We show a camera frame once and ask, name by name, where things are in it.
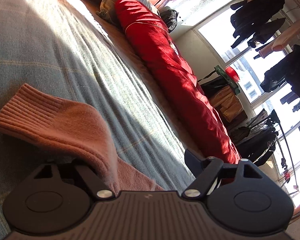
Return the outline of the red basin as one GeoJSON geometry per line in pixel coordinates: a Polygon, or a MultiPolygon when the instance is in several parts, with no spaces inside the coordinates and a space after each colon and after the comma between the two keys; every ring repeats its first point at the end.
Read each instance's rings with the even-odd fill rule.
{"type": "Polygon", "coordinates": [[[239,75],[237,74],[237,72],[234,70],[234,68],[228,66],[225,69],[225,73],[227,74],[228,77],[230,77],[230,79],[232,79],[232,81],[234,81],[235,83],[238,83],[240,78],[239,75]]]}

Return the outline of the orange knit sweater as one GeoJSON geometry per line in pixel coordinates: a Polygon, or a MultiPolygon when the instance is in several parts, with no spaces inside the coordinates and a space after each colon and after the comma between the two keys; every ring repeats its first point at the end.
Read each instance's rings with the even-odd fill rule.
{"type": "Polygon", "coordinates": [[[117,155],[108,125],[85,103],[48,95],[25,83],[0,110],[0,132],[82,159],[115,194],[162,190],[117,155]]]}

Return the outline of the metal clothes rack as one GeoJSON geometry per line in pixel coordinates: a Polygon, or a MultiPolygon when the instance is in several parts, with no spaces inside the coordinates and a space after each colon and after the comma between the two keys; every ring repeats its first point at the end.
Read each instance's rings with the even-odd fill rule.
{"type": "Polygon", "coordinates": [[[252,130],[255,128],[274,129],[275,139],[270,146],[275,147],[275,150],[273,150],[268,160],[265,161],[265,164],[273,169],[271,176],[275,180],[275,183],[277,183],[291,198],[297,196],[300,189],[295,174],[296,168],[286,134],[284,133],[276,111],[273,110],[271,113],[267,113],[267,111],[263,109],[247,123],[247,127],[252,130]]]}

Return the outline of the dark wooden cabinet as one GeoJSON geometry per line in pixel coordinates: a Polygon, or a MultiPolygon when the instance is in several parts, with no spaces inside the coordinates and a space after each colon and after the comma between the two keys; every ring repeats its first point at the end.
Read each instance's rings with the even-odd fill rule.
{"type": "Polygon", "coordinates": [[[225,78],[219,76],[200,86],[228,131],[247,120],[248,116],[240,99],[225,78]]]}

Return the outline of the black hanging jacket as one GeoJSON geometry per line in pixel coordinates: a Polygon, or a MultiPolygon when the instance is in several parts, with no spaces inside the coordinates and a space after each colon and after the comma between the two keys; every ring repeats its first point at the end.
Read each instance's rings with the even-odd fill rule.
{"type": "Polygon", "coordinates": [[[249,139],[235,144],[241,158],[249,159],[256,166],[262,166],[274,153],[279,133],[273,127],[260,130],[249,139]]]}

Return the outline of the black backpack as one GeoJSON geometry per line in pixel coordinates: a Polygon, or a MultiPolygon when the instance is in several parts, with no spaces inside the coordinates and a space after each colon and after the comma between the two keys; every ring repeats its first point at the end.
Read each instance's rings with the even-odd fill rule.
{"type": "Polygon", "coordinates": [[[167,26],[168,32],[171,33],[172,31],[174,31],[178,24],[179,13],[176,10],[171,9],[170,7],[164,7],[159,11],[159,14],[167,26]]]}

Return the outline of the orange cloth on cabinet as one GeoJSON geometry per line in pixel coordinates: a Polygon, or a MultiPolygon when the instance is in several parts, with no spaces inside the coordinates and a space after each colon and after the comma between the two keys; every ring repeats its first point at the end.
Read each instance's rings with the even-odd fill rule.
{"type": "Polygon", "coordinates": [[[242,111],[243,106],[230,86],[225,86],[209,99],[211,105],[219,107],[227,122],[232,122],[242,111]]]}

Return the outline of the dark hanging clothes overhead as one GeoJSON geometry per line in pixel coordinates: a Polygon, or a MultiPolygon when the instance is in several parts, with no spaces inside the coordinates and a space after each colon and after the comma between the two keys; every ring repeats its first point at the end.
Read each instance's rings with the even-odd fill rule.
{"type": "Polygon", "coordinates": [[[294,112],[291,105],[279,102],[280,95],[292,90],[285,70],[279,65],[289,56],[286,47],[300,48],[300,42],[295,42],[300,34],[300,19],[291,22],[284,12],[287,1],[243,0],[230,7],[234,11],[230,17],[235,38],[232,49],[245,41],[255,51],[248,54],[247,70],[253,79],[247,88],[249,96],[256,101],[263,94],[270,94],[270,98],[263,99],[257,107],[277,111],[285,131],[300,121],[300,111],[294,112]]]}

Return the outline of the green box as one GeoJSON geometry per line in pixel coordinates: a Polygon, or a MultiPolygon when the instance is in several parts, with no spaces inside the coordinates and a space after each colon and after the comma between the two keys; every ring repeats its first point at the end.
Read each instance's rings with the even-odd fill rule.
{"type": "Polygon", "coordinates": [[[226,74],[226,72],[219,65],[215,66],[215,71],[227,81],[235,95],[238,95],[241,92],[238,84],[228,74],[226,74]]]}

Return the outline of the blue plaid bed sheet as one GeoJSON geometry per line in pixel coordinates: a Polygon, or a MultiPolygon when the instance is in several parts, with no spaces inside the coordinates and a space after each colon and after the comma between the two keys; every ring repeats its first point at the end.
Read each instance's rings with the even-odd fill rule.
{"type": "Polygon", "coordinates": [[[80,0],[0,0],[0,110],[23,84],[89,104],[118,155],[165,190],[194,179],[191,139],[146,67],[80,0]]]}

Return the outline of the red duvet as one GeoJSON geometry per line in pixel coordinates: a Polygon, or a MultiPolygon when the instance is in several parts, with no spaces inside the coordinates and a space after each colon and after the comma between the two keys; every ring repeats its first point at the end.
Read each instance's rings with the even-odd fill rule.
{"type": "Polygon", "coordinates": [[[137,0],[117,0],[115,12],[129,44],[149,69],[202,155],[237,164],[241,156],[193,70],[178,54],[163,20],[137,0]]]}

